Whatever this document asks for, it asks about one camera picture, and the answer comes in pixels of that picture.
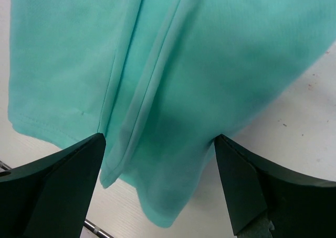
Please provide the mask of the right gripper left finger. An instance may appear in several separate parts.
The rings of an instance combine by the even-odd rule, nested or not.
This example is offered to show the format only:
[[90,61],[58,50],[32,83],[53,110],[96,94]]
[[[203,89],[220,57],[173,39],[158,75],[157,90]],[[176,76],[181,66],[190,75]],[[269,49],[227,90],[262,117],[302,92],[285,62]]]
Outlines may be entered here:
[[96,133],[1,172],[1,237],[80,237],[103,160]]

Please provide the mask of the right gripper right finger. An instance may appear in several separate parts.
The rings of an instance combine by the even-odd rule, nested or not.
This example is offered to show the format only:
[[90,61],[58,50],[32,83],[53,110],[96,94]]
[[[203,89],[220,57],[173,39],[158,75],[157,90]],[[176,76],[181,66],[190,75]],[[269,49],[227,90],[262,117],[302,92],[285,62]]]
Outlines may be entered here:
[[335,182],[258,156],[232,139],[214,139],[236,237],[335,237]]

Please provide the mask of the teal t-shirt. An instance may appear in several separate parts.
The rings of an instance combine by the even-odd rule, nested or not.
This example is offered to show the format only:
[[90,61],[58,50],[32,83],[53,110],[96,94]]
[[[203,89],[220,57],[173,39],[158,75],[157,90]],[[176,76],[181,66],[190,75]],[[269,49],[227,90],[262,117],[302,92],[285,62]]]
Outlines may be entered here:
[[214,154],[335,41],[335,0],[10,0],[8,119],[66,148],[106,138],[100,181],[170,227]]

